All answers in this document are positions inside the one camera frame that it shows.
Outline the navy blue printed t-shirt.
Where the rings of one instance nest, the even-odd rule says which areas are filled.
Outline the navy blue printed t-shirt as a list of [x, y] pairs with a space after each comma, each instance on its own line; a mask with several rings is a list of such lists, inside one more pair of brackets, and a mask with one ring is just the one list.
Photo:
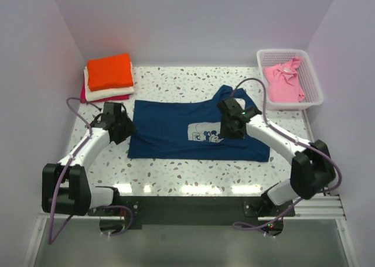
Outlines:
[[128, 158], [267, 162], [270, 147], [261, 141], [221, 135], [217, 104], [232, 91], [223, 85], [212, 99], [195, 103], [136, 100], [133, 122], [137, 131], [131, 136]]

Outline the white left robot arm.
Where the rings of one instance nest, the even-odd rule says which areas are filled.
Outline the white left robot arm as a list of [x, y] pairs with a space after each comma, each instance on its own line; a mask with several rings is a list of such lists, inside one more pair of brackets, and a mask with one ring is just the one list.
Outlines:
[[122, 103], [105, 102], [86, 134], [71, 152], [42, 170], [42, 210], [46, 213], [86, 215], [97, 207], [107, 215], [121, 210], [118, 189], [89, 185], [87, 173], [111, 143], [121, 144], [137, 131]]

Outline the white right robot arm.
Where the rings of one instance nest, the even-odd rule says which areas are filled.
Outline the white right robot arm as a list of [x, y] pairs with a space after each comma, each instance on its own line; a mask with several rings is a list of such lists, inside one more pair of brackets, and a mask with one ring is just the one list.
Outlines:
[[268, 216], [276, 215], [282, 205], [295, 199], [311, 199], [335, 180], [327, 145], [310, 142], [269, 121], [257, 107], [244, 109], [229, 97], [217, 105], [221, 113], [223, 138], [243, 139], [246, 135], [275, 150], [291, 165], [290, 178], [267, 189], [252, 208]]

